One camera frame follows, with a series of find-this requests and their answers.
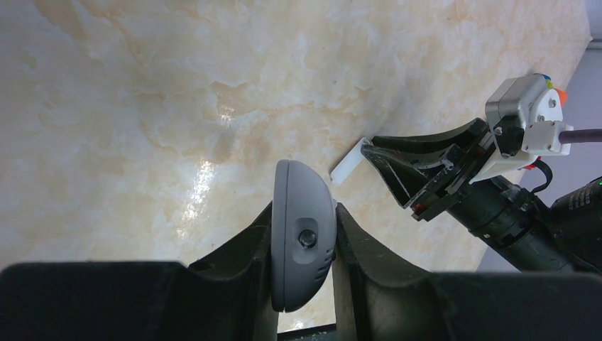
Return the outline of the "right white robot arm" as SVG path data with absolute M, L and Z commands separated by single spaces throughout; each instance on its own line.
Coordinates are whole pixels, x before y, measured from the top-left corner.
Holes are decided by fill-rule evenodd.
M 375 136 L 362 155 L 418 220 L 449 213 L 520 271 L 601 272 L 601 180 L 546 206 L 501 175 L 473 181 L 495 152 L 486 122 L 425 136 Z

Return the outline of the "white battery cover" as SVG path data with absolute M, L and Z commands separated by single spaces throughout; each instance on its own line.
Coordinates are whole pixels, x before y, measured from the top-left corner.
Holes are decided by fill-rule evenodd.
M 366 137 L 362 137 L 335 165 L 330 173 L 333 184 L 340 186 L 365 159 L 361 150 L 367 144 L 370 144 L 370 141 Z

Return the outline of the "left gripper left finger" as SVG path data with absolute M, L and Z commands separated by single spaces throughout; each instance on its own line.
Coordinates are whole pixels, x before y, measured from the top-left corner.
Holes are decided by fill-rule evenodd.
M 275 340 L 270 219 L 186 266 L 21 263 L 1 272 L 2 340 Z

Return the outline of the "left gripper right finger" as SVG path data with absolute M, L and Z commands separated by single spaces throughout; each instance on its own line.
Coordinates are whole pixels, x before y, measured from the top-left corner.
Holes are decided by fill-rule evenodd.
M 432 273 L 336 207 L 339 340 L 600 340 L 601 277 Z

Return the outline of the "white remote control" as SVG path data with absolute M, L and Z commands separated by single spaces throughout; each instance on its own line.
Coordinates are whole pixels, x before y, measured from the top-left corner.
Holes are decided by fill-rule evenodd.
M 299 161 L 278 161 L 270 238 L 274 311 L 294 312 L 322 287 L 334 259 L 335 207 L 318 173 Z

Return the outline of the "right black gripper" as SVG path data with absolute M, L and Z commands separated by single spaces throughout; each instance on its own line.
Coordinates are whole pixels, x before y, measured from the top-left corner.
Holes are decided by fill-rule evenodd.
M 479 118 L 442 133 L 374 136 L 371 142 L 362 146 L 363 156 L 417 221 L 430 221 L 457 204 L 460 188 L 495 149 L 487 123 Z

